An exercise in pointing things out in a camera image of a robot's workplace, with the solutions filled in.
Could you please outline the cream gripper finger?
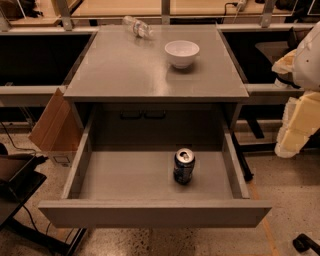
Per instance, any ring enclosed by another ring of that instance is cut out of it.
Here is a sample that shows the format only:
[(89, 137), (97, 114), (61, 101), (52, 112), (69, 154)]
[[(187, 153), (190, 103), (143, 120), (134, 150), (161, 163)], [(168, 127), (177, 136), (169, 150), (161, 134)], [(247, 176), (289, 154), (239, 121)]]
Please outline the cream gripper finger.
[(276, 72), (277, 74), (291, 73), (293, 71), (295, 55), (296, 49), (285, 54), (273, 64), (272, 71)]
[(298, 154), (310, 137), (320, 129), (320, 93), (306, 92), (290, 97), (285, 105), (275, 153), (281, 158)]

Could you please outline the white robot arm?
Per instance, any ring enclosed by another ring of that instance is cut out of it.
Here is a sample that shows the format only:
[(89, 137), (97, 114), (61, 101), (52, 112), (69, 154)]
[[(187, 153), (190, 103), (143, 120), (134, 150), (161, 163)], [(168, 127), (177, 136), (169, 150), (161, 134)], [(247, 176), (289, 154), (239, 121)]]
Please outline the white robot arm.
[(290, 97), (286, 103), (275, 146), (277, 156), (291, 158), (320, 129), (320, 22), (272, 70), (291, 73), (293, 83), (304, 90), (301, 97)]

